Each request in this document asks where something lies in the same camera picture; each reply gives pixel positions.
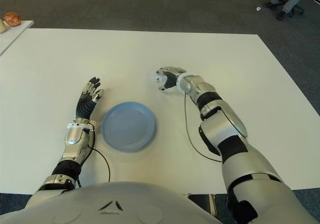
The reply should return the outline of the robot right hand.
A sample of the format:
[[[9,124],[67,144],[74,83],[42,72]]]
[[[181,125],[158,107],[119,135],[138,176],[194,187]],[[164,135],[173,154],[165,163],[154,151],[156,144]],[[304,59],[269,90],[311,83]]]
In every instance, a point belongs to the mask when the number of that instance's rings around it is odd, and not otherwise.
[[[186,70],[179,67],[161,67],[156,71],[156,81],[160,84],[158,89],[164,91],[176,86],[178,77],[184,73]]]

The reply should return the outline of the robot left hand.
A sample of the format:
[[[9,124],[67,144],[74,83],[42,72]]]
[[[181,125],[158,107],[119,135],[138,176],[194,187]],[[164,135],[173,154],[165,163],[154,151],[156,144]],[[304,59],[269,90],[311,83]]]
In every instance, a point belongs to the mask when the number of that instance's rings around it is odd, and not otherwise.
[[[90,120],[91,114],[97,105],[97,102],[104,95],[104,90],[97,88],[101,85],[100,79],[91,78],[84,86],[76,106],[76,118]]]

